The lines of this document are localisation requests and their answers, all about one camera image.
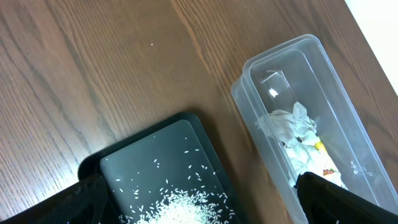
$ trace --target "white plastic wrapper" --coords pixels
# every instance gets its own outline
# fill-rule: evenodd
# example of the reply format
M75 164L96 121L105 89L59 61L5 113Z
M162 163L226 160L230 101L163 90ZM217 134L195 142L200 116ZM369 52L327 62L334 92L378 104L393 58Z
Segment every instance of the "white plastic wrapper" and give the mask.
M341 174L328 153L315 148L314 145L320 142L316 135L317 125L307 116L307 109L303 105L296 102L293 113L275 110L269 114L269 119L279 139L285 143L286 154L297 175L310 171L346 189ZM256 125L264 129L268 127L264 122L264 118L260 118ZM265 129L265 132L271 136L269 129ZM289 180L289 183L293 187L295 180Z

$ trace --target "wooden table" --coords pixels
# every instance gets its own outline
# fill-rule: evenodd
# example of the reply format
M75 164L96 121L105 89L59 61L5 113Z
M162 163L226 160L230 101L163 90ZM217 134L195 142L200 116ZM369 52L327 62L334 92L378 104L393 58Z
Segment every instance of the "wooden table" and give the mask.
M189 110L254 222L290 223L229 90L247 59L307 33L398 187L398 98L344 0L2 0L0 219L77 182L86 156Z

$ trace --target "yellow wrapper piece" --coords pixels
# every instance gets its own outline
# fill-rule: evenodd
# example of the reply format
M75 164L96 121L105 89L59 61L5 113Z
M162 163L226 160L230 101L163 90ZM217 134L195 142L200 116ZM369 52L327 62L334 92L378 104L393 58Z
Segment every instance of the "yellow wrapper piece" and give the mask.
M321 141L318 141L317 143L315 143L314 147L315 147L315 149L317 149L320 152L328 153L328 151L326 151L325 145Z

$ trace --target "wood grain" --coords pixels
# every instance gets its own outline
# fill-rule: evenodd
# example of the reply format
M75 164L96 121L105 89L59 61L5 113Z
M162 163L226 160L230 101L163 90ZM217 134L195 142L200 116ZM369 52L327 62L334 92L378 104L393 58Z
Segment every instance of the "wood grain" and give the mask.
M178 111L203 121L254 223L291 223L229 93L245 61L320 38L394 186L398 98L344 0L2 0L0 220Z

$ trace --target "transparent plastic bin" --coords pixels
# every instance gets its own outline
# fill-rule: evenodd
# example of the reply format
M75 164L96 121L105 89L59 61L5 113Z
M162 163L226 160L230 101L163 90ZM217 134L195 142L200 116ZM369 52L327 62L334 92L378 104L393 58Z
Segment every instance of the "transparent plastic bin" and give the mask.
M396 191L315 36L297 37L248 60L232 86L232 95L295 223L308 223L289 185L297 174L268 113L277 109L292 112L296 101L316 122L317 134L348 190L398 214ZM265 122L258 128L255 122L261 117Z

